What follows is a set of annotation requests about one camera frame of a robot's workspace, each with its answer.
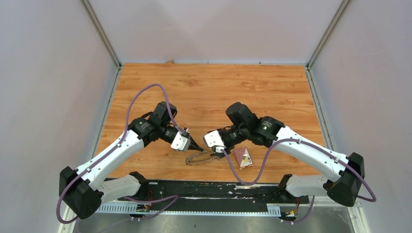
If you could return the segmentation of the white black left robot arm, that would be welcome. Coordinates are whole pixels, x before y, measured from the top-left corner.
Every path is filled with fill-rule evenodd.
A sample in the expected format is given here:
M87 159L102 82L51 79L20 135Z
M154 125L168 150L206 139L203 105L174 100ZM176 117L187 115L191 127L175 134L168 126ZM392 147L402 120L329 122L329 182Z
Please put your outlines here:
M127 158L159 139L170 144L176 151L196 150L203 152L190 136L171 125L177 108L165 101L159 102L152 112L135 118L126 130L93 159L75 169L67 166L59 175L59 199L79 219L93 215L106 202L133 196L136 200L148 197L148 181L138 172L123 178L107 181L108 175Z

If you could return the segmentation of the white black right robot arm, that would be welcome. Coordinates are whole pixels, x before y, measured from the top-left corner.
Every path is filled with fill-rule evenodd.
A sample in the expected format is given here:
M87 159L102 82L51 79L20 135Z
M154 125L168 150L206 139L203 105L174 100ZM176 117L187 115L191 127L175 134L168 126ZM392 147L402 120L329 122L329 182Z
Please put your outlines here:
M268 150L284 152L320 174L284 175L277 188L282 202L288 203L300 196L322 196L346 207L355 205L365 184L364 158L360 154L346 155L320 146L273 117L257 117L240 102L230 105L225 113L232 125L209 131L203 137L215 155L223 158L246 140Z

